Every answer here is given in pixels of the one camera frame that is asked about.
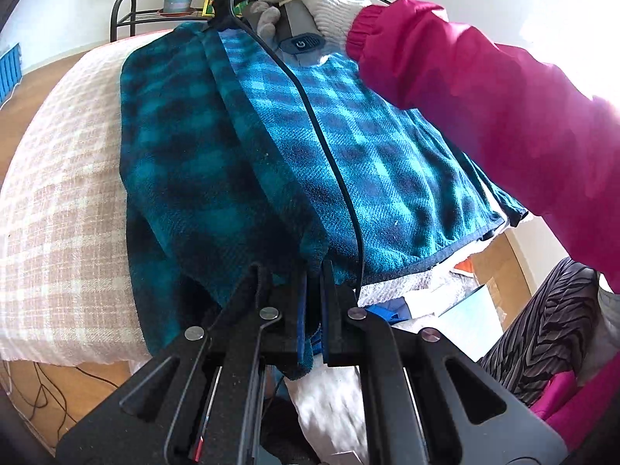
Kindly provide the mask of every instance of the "handheld device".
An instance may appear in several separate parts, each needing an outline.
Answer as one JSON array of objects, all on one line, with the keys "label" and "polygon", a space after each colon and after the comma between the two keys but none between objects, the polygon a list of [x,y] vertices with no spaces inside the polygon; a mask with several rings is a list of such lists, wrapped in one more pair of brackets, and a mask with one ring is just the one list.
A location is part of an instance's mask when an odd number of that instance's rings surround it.
[{"label": "handheld device", "polygon": [[[232,3],[238,5],[243,1],[246,0],[234,0]],[[210,21],[210,26],[218,31],[237,27],[228,12],[229,3],[230,0],[213,0],[215,17]],[[318,31],[311,13],[301,0],[284,0],[278,6],[280,19],[276,24],[275,38],[277,48],[284,54],[307,54],[325,45],[325,38]],[[242,15],[256,31],[262,12],[252,12],[250,7],[251,5],[246,6]]]}]

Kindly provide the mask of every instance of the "blue flower pot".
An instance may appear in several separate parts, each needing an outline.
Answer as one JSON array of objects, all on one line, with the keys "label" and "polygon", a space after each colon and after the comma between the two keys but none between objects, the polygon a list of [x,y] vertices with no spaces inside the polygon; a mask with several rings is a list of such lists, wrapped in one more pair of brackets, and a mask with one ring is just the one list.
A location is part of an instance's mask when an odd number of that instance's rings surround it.
[{"label": "blue flower pot", "polygon": [[192,0],[164,0],[164,7],[161,10],[164,14],[178,14],[191,11]]}]

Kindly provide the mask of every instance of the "blue crate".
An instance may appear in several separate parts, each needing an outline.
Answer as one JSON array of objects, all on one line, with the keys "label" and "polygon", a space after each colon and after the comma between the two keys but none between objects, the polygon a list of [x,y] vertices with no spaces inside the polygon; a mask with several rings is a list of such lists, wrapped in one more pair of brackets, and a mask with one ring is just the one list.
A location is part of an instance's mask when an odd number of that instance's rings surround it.
[{"label": "blue crate", "polygon": [[19,44],[0,57],[0,103],[22,78],[21,50]]}]

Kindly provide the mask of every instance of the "beige plaid blanket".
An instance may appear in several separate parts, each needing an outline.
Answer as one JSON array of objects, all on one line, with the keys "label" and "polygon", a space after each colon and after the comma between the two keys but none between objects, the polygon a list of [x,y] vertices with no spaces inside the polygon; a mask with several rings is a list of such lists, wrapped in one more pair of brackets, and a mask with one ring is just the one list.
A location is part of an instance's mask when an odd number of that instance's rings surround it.
[{"label": "beige plaid blanket", "polygon": [[[0,191],[5,360],[77,365],[150,357],[129,279],[119,79],[127,56],[164,33],[86,54],[19,144]],[[449,270],[489,242],[470,243],[427,273],[365,286],[360,305],[425,288],[432,272]]]}]

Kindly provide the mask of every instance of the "black cable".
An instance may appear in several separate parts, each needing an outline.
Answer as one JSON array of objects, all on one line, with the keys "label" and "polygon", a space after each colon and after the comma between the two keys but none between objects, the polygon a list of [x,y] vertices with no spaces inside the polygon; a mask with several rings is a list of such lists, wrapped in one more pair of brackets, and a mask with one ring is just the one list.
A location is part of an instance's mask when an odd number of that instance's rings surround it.
[{"label": "black cable", "polygon": [[[41,387],[41,384],[39,384],[39,389],[38,392],[36,392],[36,399],[34,403],[31,403],[28,401],[28,399],[26,398],[26,396],[22,393],[22,391],[18,388],[18,386],[15,383],[15,380],[13,379],[13,377],[9,374],[8,369],[6,368],[6,366],[4,367],[4,369],[7,371],[7,375],[9,377],[10,380],[10,384],[13,386],[13,388],[15,389],[15,391],[19,394],[20,397],[22,397],[23,401],[26,403],[26,405],[28,405],[29,407],[32,407],[32,415],[28,418],[28,421],[32,421],[33,417],[35,416],[35,411],[37,409],[42,409],[44,407],[46,407],[49,403],[49,400],[47,399],[47,395],[45,394],[45,391],[43,391],[43,388]],[[38,397],[41,394],[41,391],[43,392],[43,396],[45,398],[45,403],[43,405],[37,405],[37,401],[38,401]]]},{"label": "black cable", "polygon": [[[48,391],[48,393],[52,396],[52,398],[54,400],[56,400],[56,403],[63,409],[64,414],[63,414],[63,420],[60,422],[60,425],[58,426],[58,430],[56,431],[56,442],[58,443],[60,441],[60,431],[63,429],[64,423],[67,421],[67,418],[69,418],[71,421],[73,421],[74,424],[77,424],[77,421],[75,420],[75,418],[73,416],[71,416],[69,414],[68,408],[67,408],[67,399],[64,396],[63,391],[58,387],[58,385],[56,385],[56,383],[54,383],[50,377],[45,373],[45,371],[43,370],[43,368],[36,362],[33,362],[33,365],[35,366],[35,372],[36,372],[36,377],[38,377],[39,382],[41,383],[42,387]],[[39,376],[38,370],[36,369],[36,367],[38,366],[38,368],[41,371],[41,374],[45,376],[45,378],[52,384],[52,386],[58,391],[58,393],[60,393],[60,396],[63,397],[63,402],[64,402],[64,406],[63,404],[60,403],[60,401],[56,398],[56,396],[54,395],[54,393],[52,393],[52,390],[50,390],[47,386],[45,386],[43,384],[43,382],[41,381],[41,377]]]},{"label": "black cable", "polygon": [[364,279],[364,239],[362,237],[362,228],[360,227],[360,221],[355,212],[355,207],[353,206],[353,202],[351,200],[351,196],[349,195],[348,189],[346,188],[346,184],[344,179],[342,178],[342,174],[340,173],[340,169],[336,164],[336,160],[332,155],[332,152],[327,144],[325,139],[325,135],[323,134],[322,129],[320,128],[319,121],[312,109],[312,105],[310,104],[310,100],[308,99],[308,95],[304,90],[303,86],[299,79],[295,76],[295,74],[290,70],[290,68],[281,60],[278,55],[272,51],[271,47],[267,45],[264,40],[258,36],[254,32],[254,30],[247,26],[241,19],[239,19],[234,13],[234,0],[229,0],[229,11],[231,16],[237,22],[238,26],[243,29],[248,35],[250,35],[258,45],[260,45],[263,50],[271,57],[275,64],[277,64],[280,69],[286,74],[286,76],[291,79],[293,85],[296,87],[297,92],[300,94],[301,101],[304,104],[304,108],[306,108],[306,112],[308,112],[308,117],[310,122],[312,123],[312,127],[314,128],[314,132],[316,133],[317,138],[319,139],[320,147],[327,158],[330,168],[336,177],[336,182],[338,183],[338,188],[342,193],[342,198],[346,204],[346,210],[348,211],[349,217],[351,217],[351,223],[353,224],[353,230],[355,231],[355,239],[357,241],[357,253],[358,253],[358,268],[357,268],[357,281],[355,283],[355,298],[358,300],[360,298],[360,294],[362,291],[362,281]]},{"label": "black cable", "polygon": [[265,414],[267,414],[267,411],[269,411],[269,408],[271,407],[272,403],[274,403],[275,396],[278,394],[278,390],[280,389],[280,385],[282,385],[282,381],[284,381],[284,376],[282,376],[280,380],[278,381],[278,384],[275,386],[273,396],[269,399],[269,401],[267,402],[267,405],[263,409],[263,415],[260,417],[261,421],[265,417]]},{"label": "black cable", "polygon": [[74,367],[74,369],[77,369],[77,370],[78,370],[78,371],[80,371],[82,374],[85,374],[85,375],[87,375],[87,376],[89,376],[89,377],[93,377],[94,379],[98,379],[98,380],[100,380],[100,381],[106,382],[107,384],[109,384],[109,385],[113,386],[114,388],[117,388],[117,389],[119,388],[119,385],[118,385],[118,384],[116,384],[116,383],[114,383],[114,382],[110,381],[109,379],[106,379],[106,378],[104,378],[104,377],[99,377],[98,375],[91,374],[90,372],[86,372],[85,370],[80,369],[80,368],[79,368],[79,367],[77,367],[77,366],[75,366],[75,367]]}]

